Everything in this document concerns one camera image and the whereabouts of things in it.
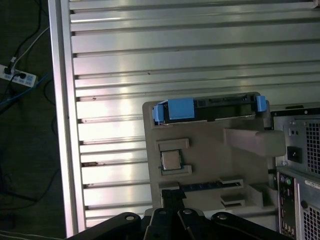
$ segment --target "power strip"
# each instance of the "power strip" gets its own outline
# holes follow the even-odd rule
[[[5,74],[5,68],[6,66],[0,65],[0,79],[8,80],[10,81],[12,78],[12,74]],[[15,76],[12,80],[13,83],[25,85],[27,87],[33,88],[33,86],[36,84],[37,76],[33,75],[31,73],[27,73],[25,71],[19,71],[15,70],[15,74],[25,74],[25,78],[20,78],[19,76]]]

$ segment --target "case ventilation grille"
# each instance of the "case ventilation grille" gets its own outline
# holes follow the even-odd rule
[[[319,123],[309,123],[306,127],[307,170],[320,174]]]
[[[320,212],[309,207],[309,212],[303,212],[304,223],[304,239],[319,240],[320,239]]]

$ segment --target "metal slat wall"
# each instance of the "metal slat wall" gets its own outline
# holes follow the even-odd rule
[[[252,91],[272,108],[319,102],[320,12],[265,2],[61,0],[78,231],[151,207],[143,103]]]

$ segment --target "screw hole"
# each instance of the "screw hole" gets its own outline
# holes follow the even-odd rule
[[[301,204],[301,207],[302,207],[303,209],[307,209],[307,208],[308,208],[308,203],[307,203],[305,200],[302,200],[302,201],[300,202],[300,204]]]
[[[224,215],[224,214],[220,214],[220,215],[217,216],[217,218],[220,219],[220,220],[226,220],[228,217],[226,215]]]
[[[192,214],[192,211],[190,209],[185,209],[183,210],[184,214]]]
[[[135,219],[135,217],[134,216],[126,216],[125,219],[128,221],[132,221],[133,219]]]

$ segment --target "blue plastic clip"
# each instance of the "blue plastic clip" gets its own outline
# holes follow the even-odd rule
[[[192,97],[169,99],[168,110],[170,120],[192,119],[195,117],[194,99]]]
[[[163,122],[165,120],[164,115],[164,106],[163,105],[155,105],[152,109],[152,118],[156,122]]]
[[[256,96],[256,105],[258,112],[264,112],[267,110],[267,100],[265,96]]]

